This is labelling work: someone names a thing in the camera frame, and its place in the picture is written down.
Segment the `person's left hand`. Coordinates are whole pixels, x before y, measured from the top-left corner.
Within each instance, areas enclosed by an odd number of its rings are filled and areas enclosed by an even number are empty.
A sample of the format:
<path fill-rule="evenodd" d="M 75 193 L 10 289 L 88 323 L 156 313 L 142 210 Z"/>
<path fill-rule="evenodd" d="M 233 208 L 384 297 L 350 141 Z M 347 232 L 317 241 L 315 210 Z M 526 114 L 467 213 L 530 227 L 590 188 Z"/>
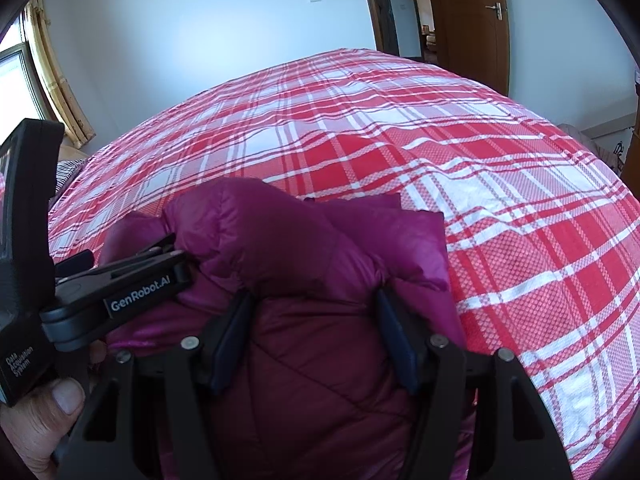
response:
<path fill-rule="evenodd" d="M 3 479 L 54 479 L 58 475 L 54 453 L 84 409 L 106 354 L 104 342 L 90 344 L 87 387 L 73 377 L 56 378 L 24 396 L 12 408 L 2 405 Z"/>

